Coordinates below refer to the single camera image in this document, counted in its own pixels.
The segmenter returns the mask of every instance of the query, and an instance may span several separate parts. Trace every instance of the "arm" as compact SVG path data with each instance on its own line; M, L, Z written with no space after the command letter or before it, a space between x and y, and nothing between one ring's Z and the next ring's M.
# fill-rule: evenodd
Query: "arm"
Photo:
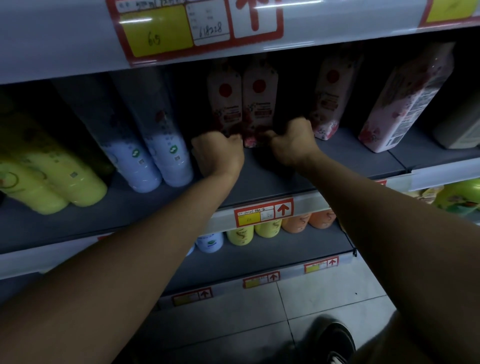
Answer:
M308 178L398 308L435 355L480 357L480 229L350 171L317 147L310 122L268 132L280 162Z
M0 310L0 363L111 363L160 297L243 165L243 144L192 140L204 179L55 268Z

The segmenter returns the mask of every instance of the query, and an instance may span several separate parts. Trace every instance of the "black shoe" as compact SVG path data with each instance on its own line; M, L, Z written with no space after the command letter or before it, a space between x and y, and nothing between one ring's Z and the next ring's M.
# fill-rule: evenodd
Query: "black shoe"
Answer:
M355 352L350 331L342 323L319 317L310 339L308 356L316 364L347 364Z

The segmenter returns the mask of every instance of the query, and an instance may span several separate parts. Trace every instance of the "orange bottle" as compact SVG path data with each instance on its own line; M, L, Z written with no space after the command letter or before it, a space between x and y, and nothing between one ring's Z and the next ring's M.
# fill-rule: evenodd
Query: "orange bottle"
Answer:
M295 216L293 218L285 218L282 220L282 228L285 231L291 233L302 232L307 226L308 219L312 214L305 214L300 216Z
M335 212L332 209L314 212L308 220L308 223L317 229L329 228L336 219Z

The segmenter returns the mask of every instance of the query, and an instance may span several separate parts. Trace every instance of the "tiled floor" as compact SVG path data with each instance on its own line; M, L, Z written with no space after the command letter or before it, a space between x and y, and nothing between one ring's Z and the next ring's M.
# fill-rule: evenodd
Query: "tiled floor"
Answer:
M140 363L295 363L320 315L344 322L357 347L395 307L365 262L152 313L133 341Z

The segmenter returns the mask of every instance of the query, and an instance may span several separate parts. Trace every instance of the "light blue bottle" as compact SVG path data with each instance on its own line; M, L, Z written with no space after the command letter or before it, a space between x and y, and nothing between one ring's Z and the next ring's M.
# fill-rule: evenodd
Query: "light blue bottle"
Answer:
M52 83L134 191L147 193L160 185L160 171L101 76L72 76Z
M186 256L189 256L190 254L192 254L194 250L195 250L195 244L192 245L192 247L190 248Z
M208 234L199 236L195 242L198 249L204 253L215 253L223 246L223 233Z
M173 187L189 184L193 179L190 155L175 122L161 71L143 67L110 72L110 76L165 182Z

